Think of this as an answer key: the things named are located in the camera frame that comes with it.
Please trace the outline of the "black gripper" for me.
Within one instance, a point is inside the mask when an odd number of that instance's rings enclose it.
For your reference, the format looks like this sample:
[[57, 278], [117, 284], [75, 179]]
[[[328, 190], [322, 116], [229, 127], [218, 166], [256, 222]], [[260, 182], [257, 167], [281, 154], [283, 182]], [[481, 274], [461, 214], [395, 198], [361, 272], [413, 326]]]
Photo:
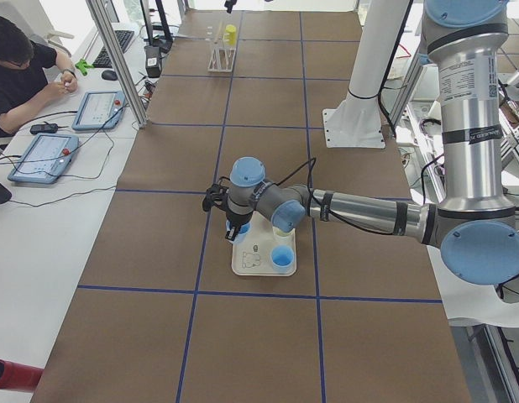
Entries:
[[227, 239], [230, 243], [239, 243], [239, 231], [241, 230], [240, 226], [244, 225], [247, 222], [250, 222], [252, 218], [252, 211], [249, 210], [245, 213], [237, 213], [232, 210], [227, 210], [226, 218], [227, 220], [225, 221], [225, 239]]
[[233, 11], [233, 7], [236, 5], [237, 3], [237, 0], [226, 0], [224, 2], [224, 7], [226, 8], [226, 11], [227, 12], [232, 12]]

